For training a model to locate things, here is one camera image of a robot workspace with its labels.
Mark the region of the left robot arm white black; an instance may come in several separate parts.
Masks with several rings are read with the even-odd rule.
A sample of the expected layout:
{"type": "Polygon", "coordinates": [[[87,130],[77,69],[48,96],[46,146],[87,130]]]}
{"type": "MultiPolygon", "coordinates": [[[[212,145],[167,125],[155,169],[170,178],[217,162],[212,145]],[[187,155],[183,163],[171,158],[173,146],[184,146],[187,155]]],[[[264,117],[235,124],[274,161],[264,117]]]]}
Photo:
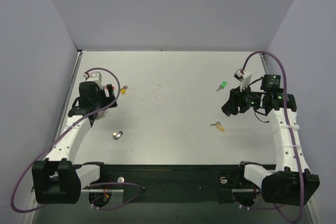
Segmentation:
{"type": "Polygon", "coordinates": [[[99,86],[95,81],[79,85],[77,97],[68,112],[61,139],[42,161],[32,166],[35,196],[39,204],[75,204],[81,190],[90,184],[104,187],[108,175],[102,162],[87,162],[75,168],[79,147],[98,117],[99,109],[115,108],[111,84],[99,86]]]}

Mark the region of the metal disc with keyrings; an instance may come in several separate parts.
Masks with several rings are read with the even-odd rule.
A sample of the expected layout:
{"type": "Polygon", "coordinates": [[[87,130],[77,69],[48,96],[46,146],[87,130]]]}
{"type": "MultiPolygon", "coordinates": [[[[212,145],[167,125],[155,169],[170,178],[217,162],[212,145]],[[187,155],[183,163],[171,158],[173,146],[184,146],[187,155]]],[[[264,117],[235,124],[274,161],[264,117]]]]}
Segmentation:
{"type": "Polygon", "coordinates": [[[103,111],[98,112],[96,120],[103,119],[107,113],[108,113],[108,110],[103,110],[103,111]]]}

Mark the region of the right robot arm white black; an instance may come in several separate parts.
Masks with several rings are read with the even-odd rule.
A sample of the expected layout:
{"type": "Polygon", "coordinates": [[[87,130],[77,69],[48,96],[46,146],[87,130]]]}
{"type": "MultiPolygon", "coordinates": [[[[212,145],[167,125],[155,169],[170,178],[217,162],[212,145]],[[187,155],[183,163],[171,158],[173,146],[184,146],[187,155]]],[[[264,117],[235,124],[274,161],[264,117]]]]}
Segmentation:
{"type": "Polygon", "coordinates": [[[312,174],[300,145],[297,124],[297,105],[292,94],[280,87],[281,76],[266,74],[260,78],[261,91],[250,88],[251,73],[237,71],[240,85],[230,90],[228,101],[222,106],[227,115],[245,113],[250,108],[264,109],[271,125],[276,149],[274,172],[257,163],[242,161],[235,173],[241,187],[253,183],[261,190],[265,202],[291,206],[305,205],[320,185],[319,176],[312,174]]]}

